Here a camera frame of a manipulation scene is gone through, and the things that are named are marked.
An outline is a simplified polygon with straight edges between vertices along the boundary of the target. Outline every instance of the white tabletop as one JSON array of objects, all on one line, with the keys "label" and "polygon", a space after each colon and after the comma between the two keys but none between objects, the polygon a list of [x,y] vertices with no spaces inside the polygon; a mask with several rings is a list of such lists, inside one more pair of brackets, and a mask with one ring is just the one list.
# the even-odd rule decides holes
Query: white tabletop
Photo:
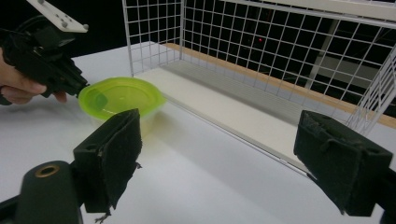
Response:
[{"label": "white tabletop", "polygon": [[[75,59],[94,83],[129,76],[126,48]],[[19,193],[21,179],[47,161],[73,160],[73,149],[96,129],[78,101],[36,97],[0,106],[0,201]],[[106,223],[378,223],[342,216],[312,181],[260,150],[168,102],[143,139],[134,173]],[[93,223],[101,214],[85,214]]]}]

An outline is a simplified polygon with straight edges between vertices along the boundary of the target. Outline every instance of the dark backdrop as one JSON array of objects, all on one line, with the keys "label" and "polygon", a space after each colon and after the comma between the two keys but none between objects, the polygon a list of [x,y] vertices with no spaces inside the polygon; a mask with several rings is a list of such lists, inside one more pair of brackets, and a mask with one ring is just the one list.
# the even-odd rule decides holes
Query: dark backdrop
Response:
[{"label": "dark backdrop", "polygon": [[[71,57],[126,46],[121,0],[49,0],[49,3],[82,24],[86,34],[64,46]],[[39,15],[26,0],[0,1],[0,27],[15,29],[22,22]]]}]

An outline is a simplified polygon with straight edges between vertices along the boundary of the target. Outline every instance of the wooden strip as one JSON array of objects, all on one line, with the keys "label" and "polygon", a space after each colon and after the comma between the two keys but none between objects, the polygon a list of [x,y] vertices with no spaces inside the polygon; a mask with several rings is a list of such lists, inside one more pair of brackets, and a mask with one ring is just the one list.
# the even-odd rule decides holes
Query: wooden strip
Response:
[{"label": "wooden strip", "polygon": [[[175,50],[179,50],[180,49],[179,45],[176,45],[176,44],[173,44],[173,43],[167,43],[167,44],[164,44],[164,45],[166,47],[170,48],[170,49],[175,49]],[[283,81],[283,80],[278,79],[276,77],[270,77],[270,76],[265,75],[263,73],[259,73],[259,72],[250,70],[250,69],[248,69],[246,67],[237,65],[235,63],[226,62],[226,61],[224,61],[222,59],[218,59],[216,57],[213,57],[213,56],[210,56],[210,55],[207,55],[207,54],[203,54],[203,53],[195,51],[193,49],[183,48],[183,53],[188,54],[188,55],[190,55],[190,56],[192,56],[194,58],[197,58],[197,59],[200,59],[200,60],[204,60],[204,61],[207,61],[209,63],[217,64],[219,66],[228,68],[230,70],[234,70],[235,72],[237,72],[239,74],[243,74],[243,75],[248,76],[248,77],[257,78],[257,79],[261,80],[262,82],[268,83],[268,84],[270,84],[272,86],[276,86],[276,87],[279,87],[279,88],[281,88],[283,90],[297,93],[297,94],[299,94],[299,95],[301,95],[303,97],[307,97],[309,99],[312,99],[312,100],[315,100],[315,101],[318,101],[318,102],[322,102],[325,105],[330,105],[330,106],[332,106],[334,108],[338,108],[338,109],[343,110],[343,111],[345,111],[347,113],[350,113],[350,114],[352,114],[355,111],[356,107],[357,107],[356,105],[353,105],[351,103],[348,103],[348,102],[333,98],[331,96],[324,95],[324,94],[322,94],[320,92],[311,91],[309,89],[294,85],[294,84],[286,82],[286,81]],[[387,115],[382,115],[379,118],[378,122],[383,124],[383,125],[386,125],[386,126],[388,126],[390,128],[396,129],[396,118],[393,118],[393,117],[390,117],[390,116],[387,116]]]}]

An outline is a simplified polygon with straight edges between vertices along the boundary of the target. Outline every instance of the human hand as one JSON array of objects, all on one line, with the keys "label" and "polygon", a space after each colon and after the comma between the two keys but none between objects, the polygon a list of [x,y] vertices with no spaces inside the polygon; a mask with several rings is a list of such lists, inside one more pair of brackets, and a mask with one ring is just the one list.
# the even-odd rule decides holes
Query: human hand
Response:
[{"label": "human hand", "polygon": [[[16,105],[24,105],[46,89],[46,86],[25,77],[13,66],[5,63],[3,50],[0,48],[0,93],[8,101]],[[65,92],[55,92],[53,95],[61,103],[67,100]]]}]

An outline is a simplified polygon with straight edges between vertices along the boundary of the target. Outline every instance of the white wire side panel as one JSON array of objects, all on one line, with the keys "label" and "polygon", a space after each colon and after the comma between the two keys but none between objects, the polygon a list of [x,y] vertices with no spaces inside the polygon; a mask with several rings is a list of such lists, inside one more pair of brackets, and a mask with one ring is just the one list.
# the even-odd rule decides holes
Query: white wire side panel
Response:
[{"label": "white wire side panel", "polygon": [[[320,2],[315,6],[328,7],[291,0],[124,0],[132,73],[182,60],[360,133],[378,121],[395,125],[394,87],[386,87],[395,81],[386,66],[396,45],[394,1]],[[375,15],[362,16],[367,8]],[[376,86],[381,91],[373,94]]]}]

